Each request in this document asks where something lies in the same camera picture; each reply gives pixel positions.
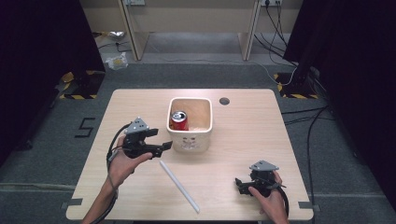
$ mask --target white plastic bin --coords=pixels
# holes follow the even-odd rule
[[[189,124],[188,131],[171,128],[171,115],[184,111]],[[213,128],[212,103],[206,98],[177,97],[169,104],[166,127],[171,135],[172,148],[179,152],[203,152],[209,148]]]

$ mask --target coca-cola can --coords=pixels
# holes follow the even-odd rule
[[[188,131],[189,123],[187,120],[187,114],[184,111],[175,111],[172,116],[172,128],[177,131]]]

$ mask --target human hand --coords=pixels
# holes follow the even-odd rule
[[[115,150],[117,150],[118,153],[110,163],[110,169],[108,172],[111,184],[114,189],[117,189],[124,182],[124,180],[134,172],[134,169],[140,163],[147,161],[152,157],[150,152],[134,159],[126,156],[121,148],[124,138],[125,136],[120,137],[117,142],[117,148]]]
[[[279,173],[277,171],[274,171],[274,175],[275,175],[275,182],[281,185],[282,179],[280,178]],[[276,224],[289,223],[288,217],[286,215],[285,204],[283,202],[282,195],[277,189],[273,189],[271,191],[270,196],[268,196],[268,198],[262,196],[260,192],[253,187],[249,187],[248,190],[262,205],[260,214],[265,213]]]

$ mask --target plastic bag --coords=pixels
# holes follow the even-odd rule
[[[123,52],[120,56],[114,58],[107,58],[106,63],[108,63],[108,67],[113,70],[119,70],[121,68],[126,68],[128,66],[128,62],[126,61],[125,52]]]

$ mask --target white straw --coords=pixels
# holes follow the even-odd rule
[[[163,169],[165,170],[165,172],[169,175],[169,177],[171,177],[171,179],[175,182],[176,186],[178,187],[178,189],[180,189],[180,191],[183,193],[184,197],[186,197],[186,199],[189,201],[189,203],[192,205],[192,207],[195,209],[195,212],[199,213],[199,207],[198,205],[195,203],[195,201],[192,199],[192,197],[190,196],[190,194],[183,188],[183,186],[181,186],[180,182],[178,182],[177,178],[175,177],[175,175],[172,173],[172,171],[169,170],[169,168],[166,166],[166,164],[163,161],[160,161],[161,166],[163,167]]]

